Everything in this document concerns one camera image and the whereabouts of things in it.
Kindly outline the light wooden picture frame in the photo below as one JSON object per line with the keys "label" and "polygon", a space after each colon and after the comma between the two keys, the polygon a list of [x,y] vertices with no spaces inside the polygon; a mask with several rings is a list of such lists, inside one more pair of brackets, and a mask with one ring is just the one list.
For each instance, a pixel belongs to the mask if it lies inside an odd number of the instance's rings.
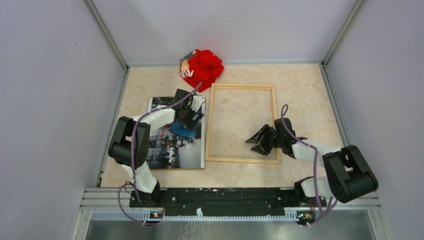
{"label": "light wooden picture frame", "polygon": [[277,118],[276,90],[269,84],[214,83],[210,88],[205,161],[279,165],[281,153],[252,151],[245,141]]}

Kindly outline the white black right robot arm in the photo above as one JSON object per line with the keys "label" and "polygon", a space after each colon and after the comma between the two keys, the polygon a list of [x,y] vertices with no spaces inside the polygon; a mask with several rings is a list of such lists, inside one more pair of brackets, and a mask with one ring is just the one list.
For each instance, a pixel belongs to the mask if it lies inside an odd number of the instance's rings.
{"label": "white black right robot arm", "polygon": [[357,146],[333,147],[297,136],[289,118],[278,118],[273,126],[263,125],[245,143],[264,156],[281,149],[293,159],[324,168],[324,177],[313,175],[294,183],[293,200],[299,206],[307,206],[316,196],[346,204],[379,188],[377,177]]}

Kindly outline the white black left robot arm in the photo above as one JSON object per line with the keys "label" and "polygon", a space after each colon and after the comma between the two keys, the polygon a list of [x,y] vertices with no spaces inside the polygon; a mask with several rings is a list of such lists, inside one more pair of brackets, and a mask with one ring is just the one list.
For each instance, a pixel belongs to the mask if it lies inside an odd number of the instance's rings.
{"label": "white black left robot arm", "polygon": [[149,207],[160,202],[152,170],[205,167],[205,101],[203,95],[177,89],[174,96],[151,97],[146,113],[118,119],[108,156],[128,172],[137,201]]}

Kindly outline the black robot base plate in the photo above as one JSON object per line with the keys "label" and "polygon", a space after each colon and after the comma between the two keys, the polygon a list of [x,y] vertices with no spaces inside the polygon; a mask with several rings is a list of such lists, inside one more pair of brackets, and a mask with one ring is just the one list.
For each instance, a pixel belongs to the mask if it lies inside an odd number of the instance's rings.
{"label": "black robot base plate", "polygon": [[170,207],[177,203],[250,203],[259,202],[266,205],[282,207],[316,207],[315,197],[306,197],[298,189],[287,187],[169,187],[161,188],[154,194],[154,199],[139,195],[136,199],[133,191],[130,195],[129,207]]}

